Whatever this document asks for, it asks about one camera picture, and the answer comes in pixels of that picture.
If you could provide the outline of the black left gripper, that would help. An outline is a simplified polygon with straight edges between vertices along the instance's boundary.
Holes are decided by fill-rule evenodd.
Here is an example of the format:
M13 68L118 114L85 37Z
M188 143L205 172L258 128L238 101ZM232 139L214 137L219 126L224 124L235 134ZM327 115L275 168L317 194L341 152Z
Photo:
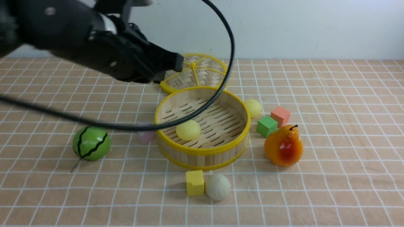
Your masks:
M184 57L150 43L133 23L96 14L82 44L51 51L123 82L160 84L167 71L182 72Z

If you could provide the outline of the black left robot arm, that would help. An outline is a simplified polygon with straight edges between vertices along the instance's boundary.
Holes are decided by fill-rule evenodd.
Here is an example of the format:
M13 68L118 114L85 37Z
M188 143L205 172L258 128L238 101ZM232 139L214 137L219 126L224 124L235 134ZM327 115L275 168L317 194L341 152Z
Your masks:
M131 9L146 0L2 0L1 57L21 45L123 82L160 83L167 71L181 72L184 57L149 42L129 22Z

